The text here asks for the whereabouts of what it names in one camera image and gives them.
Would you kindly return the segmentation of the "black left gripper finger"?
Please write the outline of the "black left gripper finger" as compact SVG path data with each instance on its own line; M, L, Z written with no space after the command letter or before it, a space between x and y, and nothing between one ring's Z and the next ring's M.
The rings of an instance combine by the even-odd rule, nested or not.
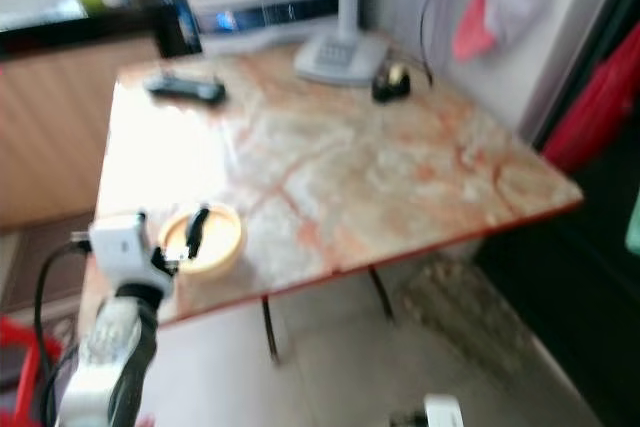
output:
M186 250L184 250L184 259L186 261L192 261L198 255L202 243L204 243L204 229L205 223L209 220L211 208L209 204L201 204L189 216L189 220L186 225Z

